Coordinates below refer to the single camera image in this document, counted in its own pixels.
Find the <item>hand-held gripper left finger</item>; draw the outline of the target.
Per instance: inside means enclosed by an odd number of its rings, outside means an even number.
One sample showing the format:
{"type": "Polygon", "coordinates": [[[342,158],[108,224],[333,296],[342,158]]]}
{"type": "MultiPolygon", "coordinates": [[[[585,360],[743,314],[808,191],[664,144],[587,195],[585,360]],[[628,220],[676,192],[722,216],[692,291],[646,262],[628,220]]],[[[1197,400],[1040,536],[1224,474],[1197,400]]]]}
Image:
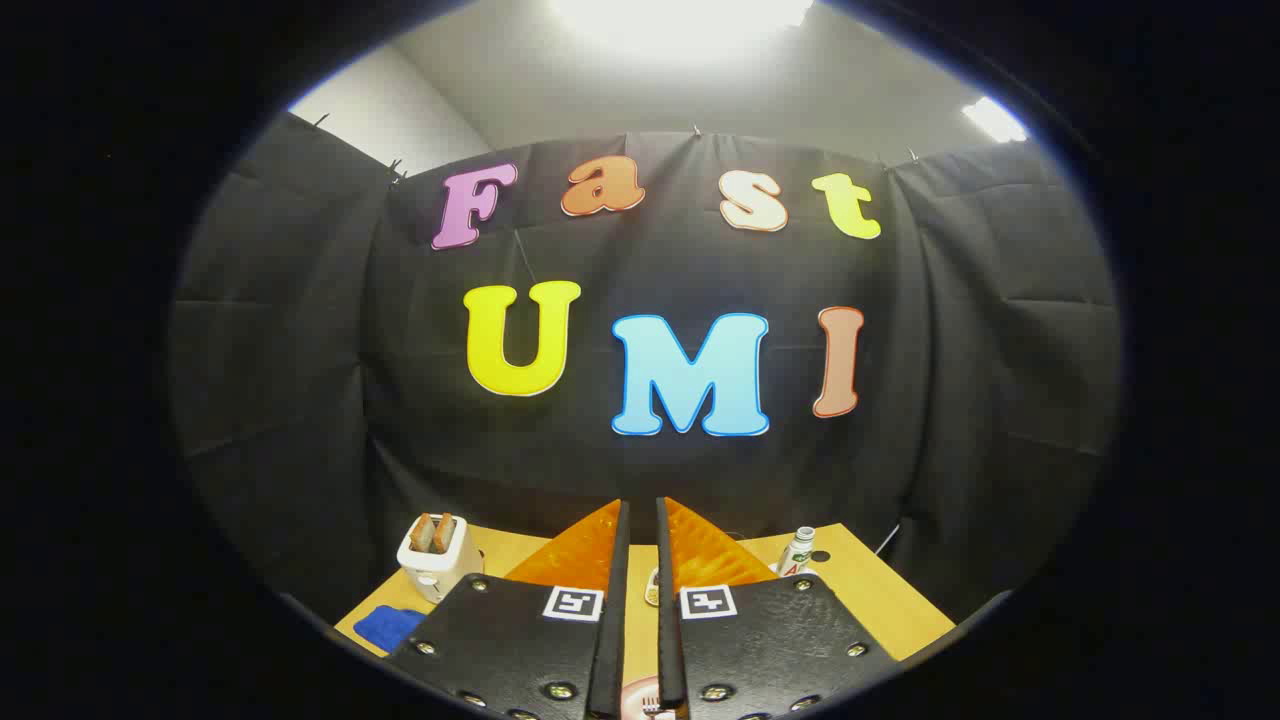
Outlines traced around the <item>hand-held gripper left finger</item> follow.
{"type": "Polygon", "coordinates": [[[387,662],[495,719],[617,719],[628,539],[614,501],[544,546],[558,564],[536,582],[462,575],[387,662]]]}

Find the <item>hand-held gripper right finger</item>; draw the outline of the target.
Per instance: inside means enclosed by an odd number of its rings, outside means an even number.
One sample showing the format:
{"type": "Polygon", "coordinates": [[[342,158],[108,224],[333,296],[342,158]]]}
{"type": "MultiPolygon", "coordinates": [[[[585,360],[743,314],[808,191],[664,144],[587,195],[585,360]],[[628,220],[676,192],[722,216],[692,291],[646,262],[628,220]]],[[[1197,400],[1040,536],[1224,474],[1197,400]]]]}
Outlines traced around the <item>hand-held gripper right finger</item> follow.
{"type": "Polygon", "coordinates": [[[681,585],[676,552],[694,543],[676,505],[655,502],[658,705],[677,719],[787,719],[846,700],[896,661],[815,574],[740,585],[681,585]]]}

